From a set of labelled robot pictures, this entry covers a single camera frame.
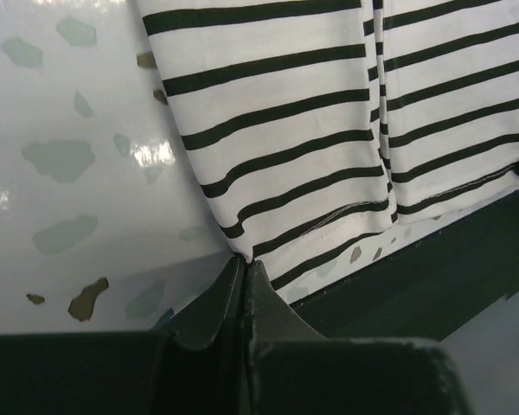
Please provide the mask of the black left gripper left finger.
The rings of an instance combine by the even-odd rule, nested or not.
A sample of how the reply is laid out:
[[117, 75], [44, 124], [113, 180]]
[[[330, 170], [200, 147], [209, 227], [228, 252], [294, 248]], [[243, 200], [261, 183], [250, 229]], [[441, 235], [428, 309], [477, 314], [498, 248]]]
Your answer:
[[0, 335], [0, 414], [244, 414], [232, 257], [189, 306], [145, 331]]

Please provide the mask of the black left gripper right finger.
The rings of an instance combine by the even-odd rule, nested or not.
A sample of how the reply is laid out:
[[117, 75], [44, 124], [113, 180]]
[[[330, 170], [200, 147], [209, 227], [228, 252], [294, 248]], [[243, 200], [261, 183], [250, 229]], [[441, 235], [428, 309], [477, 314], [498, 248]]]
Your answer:
[[421, 338], [329, 339], [306, 323], [252, 262], [245, 358], [253, 414], [471, 414], [452, 359]]

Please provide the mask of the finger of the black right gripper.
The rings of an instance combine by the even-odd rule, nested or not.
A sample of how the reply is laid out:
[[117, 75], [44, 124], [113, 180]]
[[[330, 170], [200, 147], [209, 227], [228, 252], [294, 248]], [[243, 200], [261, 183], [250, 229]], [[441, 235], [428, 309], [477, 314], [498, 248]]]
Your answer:
[[[514, 176], [519, 178], [519, 166]], [[327, 337], [441, 341], [519, 292], [519, 190], [292, 303]]]

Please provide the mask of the black white striped tank top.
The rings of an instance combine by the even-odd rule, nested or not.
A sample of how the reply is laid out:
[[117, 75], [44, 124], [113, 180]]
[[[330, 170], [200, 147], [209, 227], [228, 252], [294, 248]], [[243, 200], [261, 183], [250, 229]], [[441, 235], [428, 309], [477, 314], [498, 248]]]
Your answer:
[[519, 188], [519, 1], [141, 1], [234, 251], [276, 290]]

